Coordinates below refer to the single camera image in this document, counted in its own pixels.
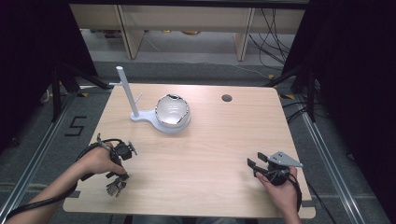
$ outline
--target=human hand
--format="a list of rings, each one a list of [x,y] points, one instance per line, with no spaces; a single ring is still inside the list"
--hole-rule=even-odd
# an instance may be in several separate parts
[[[75,162],[82,169],[83,174],[102,174],[113,172],[118,175],[126,173],[122,166],[117,165],[110,159],[110,153],[103,147],[96,147]]]
[[[290,174],[297,178],[297,169],[289,167]],[[300,218],[297,212],[297,192],[294,186],[287,180],[280,186],[274,186],[264,175],[257,172],[257,178],[267,189],[274,205],[280,210],[282,216],[286,219],[287,223],[300,223]]]

